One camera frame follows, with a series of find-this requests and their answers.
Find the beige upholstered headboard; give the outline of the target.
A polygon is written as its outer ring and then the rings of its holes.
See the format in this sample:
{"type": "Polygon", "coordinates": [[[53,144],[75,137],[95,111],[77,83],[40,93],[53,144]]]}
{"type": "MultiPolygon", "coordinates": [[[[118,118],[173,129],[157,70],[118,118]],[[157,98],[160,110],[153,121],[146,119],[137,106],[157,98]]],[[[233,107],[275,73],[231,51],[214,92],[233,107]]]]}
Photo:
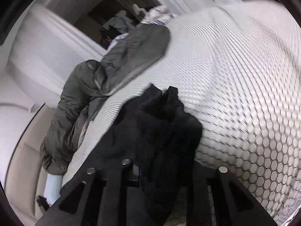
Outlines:
{"type": "Polygon", "coordinates": [[[22,133],[9,163],[5,194],[24,225],[35,225],[42,217],[36,202],[43,195],[47,173],[40,160],[40,146],[50,127],[54,110],[44,104],[22,133]]]}

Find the dark grey duvet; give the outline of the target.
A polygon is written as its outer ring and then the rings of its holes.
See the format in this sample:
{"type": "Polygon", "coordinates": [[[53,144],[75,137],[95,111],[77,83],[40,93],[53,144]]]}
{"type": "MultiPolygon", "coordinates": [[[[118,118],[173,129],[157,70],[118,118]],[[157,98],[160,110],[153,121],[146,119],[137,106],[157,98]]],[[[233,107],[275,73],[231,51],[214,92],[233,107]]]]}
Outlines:
{"type": "Polygon", "coordinates": [[[41,164],[52,175],[67,173],[78,145],[78,122],[96,115],[106,99],[162,58],[170,42],[166,26],[143,24],[112,47],[101,61],[87,60],[69,75],[40,147],[41,164]]]}

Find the white honeycomb mattress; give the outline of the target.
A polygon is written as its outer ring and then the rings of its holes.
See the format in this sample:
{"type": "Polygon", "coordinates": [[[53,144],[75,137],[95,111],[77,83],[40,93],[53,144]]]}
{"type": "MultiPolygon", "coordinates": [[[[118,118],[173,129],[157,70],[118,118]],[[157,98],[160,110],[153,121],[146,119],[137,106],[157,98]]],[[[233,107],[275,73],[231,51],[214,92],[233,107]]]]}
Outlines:
{"type": "Polygon", "coordinates": [[[300,208],[300,26],[281,4],[218,4],[168,23],[163,58],[107,99],[63,183],[72,179],[121,106],[153,84],[178,88],[203,125],[196,158],[236,174],[278,225],[300,208]]]}

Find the black pants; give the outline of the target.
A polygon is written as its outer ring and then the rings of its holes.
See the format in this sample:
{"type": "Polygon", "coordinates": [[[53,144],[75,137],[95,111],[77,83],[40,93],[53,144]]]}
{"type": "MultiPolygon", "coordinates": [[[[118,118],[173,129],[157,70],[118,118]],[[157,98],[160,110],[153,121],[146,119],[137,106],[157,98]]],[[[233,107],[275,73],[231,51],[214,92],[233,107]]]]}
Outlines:
{"type": "Polygon", "coordinates": [[[111,169],[131,159],[140,168],[139,194],[130,195],[129,225],[164,225],[193,167],[201,123],[185,112],[178,89],[150,85],[128,100],[86,159],[111,169]]]}

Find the pile of clothes in background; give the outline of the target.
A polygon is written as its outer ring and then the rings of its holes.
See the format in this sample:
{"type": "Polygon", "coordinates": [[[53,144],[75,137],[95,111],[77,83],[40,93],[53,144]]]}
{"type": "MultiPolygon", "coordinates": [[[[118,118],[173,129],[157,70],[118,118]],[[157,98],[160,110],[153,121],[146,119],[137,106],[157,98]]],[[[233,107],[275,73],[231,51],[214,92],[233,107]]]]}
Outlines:
{"type": "Polygon", "coordinates": [[[130,32],[143,24],[165,26],[177,17],[164,5],[143,8],[133,4],[132,10],[134,18],[128,17],[127,11],[121,10],[102,26],[100,30],[100,45],[104,49],[111,50],[119,41],[126,38],[130,32]]]}

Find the light blue pillow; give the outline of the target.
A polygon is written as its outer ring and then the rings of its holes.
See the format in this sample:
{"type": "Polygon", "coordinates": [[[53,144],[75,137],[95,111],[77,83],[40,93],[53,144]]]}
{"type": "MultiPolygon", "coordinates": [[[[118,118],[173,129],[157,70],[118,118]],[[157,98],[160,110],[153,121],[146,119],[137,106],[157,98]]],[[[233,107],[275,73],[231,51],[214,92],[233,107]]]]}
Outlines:
{"type": "Polygon", "coordinates": [[[60,197],[60,190],[62,188],[63,176],[48,174],[43,196],[47,203],[52,206],[60,197]]]}

